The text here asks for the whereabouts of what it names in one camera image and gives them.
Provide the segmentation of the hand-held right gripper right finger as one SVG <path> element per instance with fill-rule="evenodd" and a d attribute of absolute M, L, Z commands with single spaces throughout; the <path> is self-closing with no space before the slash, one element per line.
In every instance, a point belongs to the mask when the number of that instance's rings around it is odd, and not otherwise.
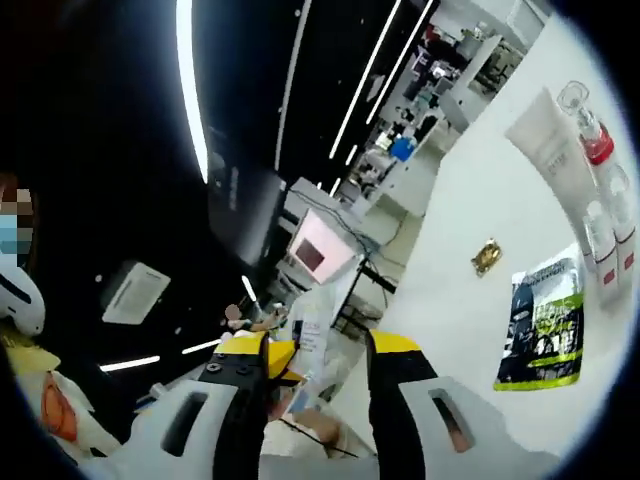
<path fill-rule="evenodd" d="M 560 461 L 509 434 L 503 414 L 439 376 L 411 339 L 370 330 L 367 383 L 383 479 L 545 479 Z"/>

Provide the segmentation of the person's right hand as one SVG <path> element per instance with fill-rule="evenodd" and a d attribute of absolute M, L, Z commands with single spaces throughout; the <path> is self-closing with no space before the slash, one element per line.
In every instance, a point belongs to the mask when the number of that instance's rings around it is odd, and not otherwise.
<path fill-rule="evenodd" d="M 293 419 L 305 432 L 310 433 L 313 438 L 324 445 L 342 450 L 347 449 L 348 430 L 336 418 L 321 411 L 306 409 L 294 414 Z"/>

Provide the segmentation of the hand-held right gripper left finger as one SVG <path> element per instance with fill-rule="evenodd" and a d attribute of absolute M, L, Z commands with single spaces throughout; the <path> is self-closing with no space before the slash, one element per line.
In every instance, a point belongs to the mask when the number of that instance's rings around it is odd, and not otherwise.
<path fill-rule="evenodd" d="M 231 338 L 196 380 L 139 414 L 112 454 L 85 461 L 88 479 L 255 479 L 267 422 L 268 339 Z"/>

